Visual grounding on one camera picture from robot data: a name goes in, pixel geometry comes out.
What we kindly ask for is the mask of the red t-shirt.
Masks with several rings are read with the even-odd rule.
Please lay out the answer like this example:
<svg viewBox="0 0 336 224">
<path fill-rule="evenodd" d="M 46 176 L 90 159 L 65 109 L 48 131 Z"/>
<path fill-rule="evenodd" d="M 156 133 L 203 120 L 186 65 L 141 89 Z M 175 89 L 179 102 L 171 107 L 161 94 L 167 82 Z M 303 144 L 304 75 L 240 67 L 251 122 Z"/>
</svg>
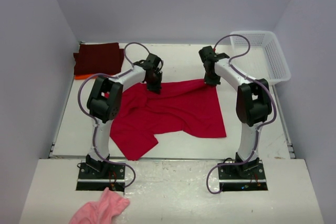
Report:
<svg viewBox="0 0 336 224">
<path fill-rule="evenodd" d="M 110 137 L 136 161 L 158 144 L 155 135 L 178 131 L 199 138 L 227 136 L 215 87 L 202 79 L 168 82 L 156 94 L 138 83 L 123 93 Z"/>
</svg>

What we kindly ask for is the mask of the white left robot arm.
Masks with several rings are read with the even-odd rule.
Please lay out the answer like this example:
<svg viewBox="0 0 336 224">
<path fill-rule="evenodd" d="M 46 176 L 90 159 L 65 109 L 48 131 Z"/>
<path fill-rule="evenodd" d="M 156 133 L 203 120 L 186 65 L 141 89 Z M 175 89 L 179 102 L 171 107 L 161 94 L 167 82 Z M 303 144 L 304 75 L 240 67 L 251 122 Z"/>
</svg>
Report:
<svg viewBox="0 0 336 224">
<path fill-rule="evenodd" d="M 97 178 L 104 178 L 109 172 L 110 130 L 121 109 L 123 92 L 138 83 L 146 83 L 148 91 L 159 94 L 162 67 L 163 60 L 150 53 L 126 72 L 114 76 L 98 74 L 87 101 L 88 115 L 94 121 L 94 129 L 91 150 L 86 156 L 86 164 Z"/>
</svg>

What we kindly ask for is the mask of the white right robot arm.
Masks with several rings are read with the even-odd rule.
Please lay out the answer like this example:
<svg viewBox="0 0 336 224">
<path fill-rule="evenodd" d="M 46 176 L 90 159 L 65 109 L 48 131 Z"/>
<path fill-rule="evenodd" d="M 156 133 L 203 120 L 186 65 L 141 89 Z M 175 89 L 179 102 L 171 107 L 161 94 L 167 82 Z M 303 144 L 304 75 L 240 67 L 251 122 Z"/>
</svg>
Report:
<svg viewBox="0 0 336 224">
<path fill-rule="evenodd" d="M 211 86 L 224 79 L 237 92 L 236 114 L 241 122 L 241 140 L 231 170 L 239 178 L 246 178 L 259 164 L 258 146 L 261 129 L 275 119 L 267 121 L 275 107 L 266 79 L 248 76 L 225 53 L 217 54 L 212 46 L 198 52 L 205 69 L 204 81 Z"/>
</svg>

